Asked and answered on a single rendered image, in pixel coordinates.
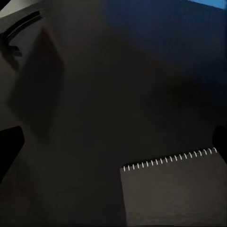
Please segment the monitor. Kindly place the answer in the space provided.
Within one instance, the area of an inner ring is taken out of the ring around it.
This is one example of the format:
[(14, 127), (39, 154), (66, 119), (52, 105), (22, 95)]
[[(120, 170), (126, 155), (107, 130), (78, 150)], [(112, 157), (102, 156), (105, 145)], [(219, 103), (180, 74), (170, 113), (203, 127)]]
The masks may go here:
[[(10, 2), (10, 0), (0, 0), (0, 11)], [(24, 18), (22, 18), (21, 20), (19, 20), (17, 23), (13, 24), (6, 32), (0, 34), (0, 43), (2, 44), (2, 46), (9, 51), (18, 51), (17, 46), (9, 46), (9, 45), (5, 45), (4, 41), (6, 39), (6, 37), (14, 30), (16, 29), (16, 27), (18, 27), (19, 25), (23, 24), (24, 22), (26, 22), (27, 20), (31, 19), (32, 17), (36, 17), (39, 15), (39, 11), (34, 12)]]

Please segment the notebook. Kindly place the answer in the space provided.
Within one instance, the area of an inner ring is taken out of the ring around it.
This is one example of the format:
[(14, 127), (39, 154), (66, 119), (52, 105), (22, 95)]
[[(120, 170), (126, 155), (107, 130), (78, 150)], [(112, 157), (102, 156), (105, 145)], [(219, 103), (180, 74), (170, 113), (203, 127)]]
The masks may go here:
[(227, 227), (227, 164), (215, 148), (120, 172), (127, 227)]

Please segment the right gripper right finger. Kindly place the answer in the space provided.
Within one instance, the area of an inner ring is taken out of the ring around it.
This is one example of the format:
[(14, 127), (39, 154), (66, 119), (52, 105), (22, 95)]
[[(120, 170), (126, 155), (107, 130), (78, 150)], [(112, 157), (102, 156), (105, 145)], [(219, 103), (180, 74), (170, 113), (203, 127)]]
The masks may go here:
[(220, 153), (222, 158), (227, 164), (227, 128), (222, 126), (216, 126), (213, 137), (212, 143), (215, 146), (215, 149)]

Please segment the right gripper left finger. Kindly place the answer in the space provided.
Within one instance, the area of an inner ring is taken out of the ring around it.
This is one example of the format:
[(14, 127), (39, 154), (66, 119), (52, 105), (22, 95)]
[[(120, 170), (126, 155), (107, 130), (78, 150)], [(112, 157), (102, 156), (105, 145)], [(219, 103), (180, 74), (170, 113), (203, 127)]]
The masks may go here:
[(0, 183), (24, 143), (25, 137), (20, 126), (0, 131)]

